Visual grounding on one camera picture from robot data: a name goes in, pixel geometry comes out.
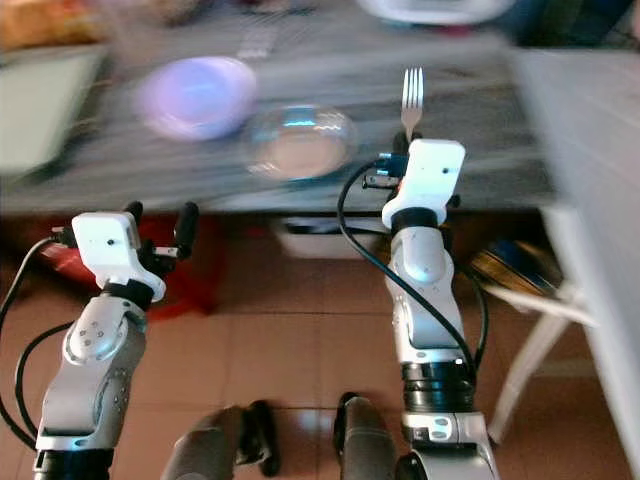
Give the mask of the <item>silver metal fork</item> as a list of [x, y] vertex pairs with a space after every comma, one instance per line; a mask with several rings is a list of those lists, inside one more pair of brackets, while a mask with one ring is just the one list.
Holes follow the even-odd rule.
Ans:
[[415, 128], [421, 122], [422, 102], [424, 102], [425, 79], [421, 67], [404, 70], [399, 120], [404, 131], [404, 140], [413, 141]]

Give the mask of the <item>red plastic stool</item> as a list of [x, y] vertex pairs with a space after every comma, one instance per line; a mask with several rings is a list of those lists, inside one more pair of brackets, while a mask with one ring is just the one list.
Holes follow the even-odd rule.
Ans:
[[[73, 291], [95, 294], [100, 291], [95, 275], [83, 265], [81, 252], [78, 250], [52, 243], [37, 252], [37, 259], [55, 274], [67, 279], [72, 284]], [[211, 273], [180, 265], [166, 276], [165, 297], [151, 307], [151, 314], [160, 319], [184, 314], [212, 314], [218, 306], [215, 289], [218, 287], [219, 274], [218, 265], [215, 265]]]

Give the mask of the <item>clear glass bowl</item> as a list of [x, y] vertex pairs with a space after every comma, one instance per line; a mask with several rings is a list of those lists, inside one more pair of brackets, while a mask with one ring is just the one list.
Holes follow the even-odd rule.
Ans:
[[243, 141], [248, 172], [279, 182], [329, 177], [358, 150], [355, 120], [342, 110], [316, 104], [253, 114]]

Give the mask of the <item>white plastic box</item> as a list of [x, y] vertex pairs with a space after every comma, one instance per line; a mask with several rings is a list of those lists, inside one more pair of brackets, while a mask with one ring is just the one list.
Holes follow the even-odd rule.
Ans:
[[294, 259], [358, 259], [360, 255], [340, 233], [334, 218], [279, 218], [271, 233]]

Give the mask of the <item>purple plastic bowl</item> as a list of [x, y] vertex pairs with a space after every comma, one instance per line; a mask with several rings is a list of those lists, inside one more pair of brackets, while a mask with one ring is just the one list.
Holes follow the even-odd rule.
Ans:
[[168, 140], [220, 140], [247, 122], [257, 96], [259, 78], [244, 61], [187, 58], [147, 74], [134, 93], [134, 111]]

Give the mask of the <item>pale green tray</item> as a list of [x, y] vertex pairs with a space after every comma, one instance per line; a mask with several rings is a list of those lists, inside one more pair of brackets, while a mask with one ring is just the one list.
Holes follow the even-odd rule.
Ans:
[[58, 159], [106, 58], [102, 45], [35, 47], [1, 55], [1, 178], [27, 177]]

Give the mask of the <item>white round appliance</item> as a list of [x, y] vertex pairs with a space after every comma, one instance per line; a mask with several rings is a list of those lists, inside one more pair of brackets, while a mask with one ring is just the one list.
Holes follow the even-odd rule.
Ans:
[[374, 17], [416, 26], [475, 26], [508, 12], [517, 0], [355, 0]]

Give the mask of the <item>yellow blue round container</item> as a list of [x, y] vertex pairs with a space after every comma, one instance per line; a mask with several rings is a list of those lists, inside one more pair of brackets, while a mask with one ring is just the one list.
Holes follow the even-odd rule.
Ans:
[[564, 274], [553, 252], [521, 239], [499, 238], [468, 261], [485, 282], [525, 294], [554, 296]]

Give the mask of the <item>white folding chair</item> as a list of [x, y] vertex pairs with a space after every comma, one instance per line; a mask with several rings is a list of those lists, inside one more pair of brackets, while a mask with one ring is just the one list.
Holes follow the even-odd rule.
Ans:
[[585, 294], [628, 477], [640, 480], [640, 52], [516, 52], [512, 68], [556, 201], [547, 218]]

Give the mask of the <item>grey left robot leg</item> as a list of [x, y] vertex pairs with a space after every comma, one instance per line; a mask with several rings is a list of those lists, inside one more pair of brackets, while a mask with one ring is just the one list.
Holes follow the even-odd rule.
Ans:
[[282, 468], [273, 410], [264, 399], [201, 417], [174, 444], [161, 480], [232, 480], [239, 465], [274, 477]]

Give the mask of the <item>grey robot leg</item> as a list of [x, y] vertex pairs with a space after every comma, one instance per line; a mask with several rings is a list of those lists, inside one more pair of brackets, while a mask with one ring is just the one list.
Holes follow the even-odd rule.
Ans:
[[174, 444], [161, 480], [232, 480], [239, 465], [274, 477], [282, 468], [273, 410], [264, 399], [201, 417]]
[[340, 480], [426, 480], [413, 454], [396, 458], [383, 416], [369, 398], [344, 392], [333, 424]]

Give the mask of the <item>orange brown food bag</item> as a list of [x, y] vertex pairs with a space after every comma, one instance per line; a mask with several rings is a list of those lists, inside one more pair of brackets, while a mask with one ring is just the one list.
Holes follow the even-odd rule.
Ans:
[[99, 44], [102, 28], [86, 0], [1, 0], [0, 49]]

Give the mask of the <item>grey right robot leg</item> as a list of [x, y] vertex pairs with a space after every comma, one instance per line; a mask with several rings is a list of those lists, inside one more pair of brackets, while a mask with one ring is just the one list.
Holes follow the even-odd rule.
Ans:
[[340, 480], [426, 480], [413, 454], [396, 458], [383, 416], [369, 398], [344, 392], [333, 424]]

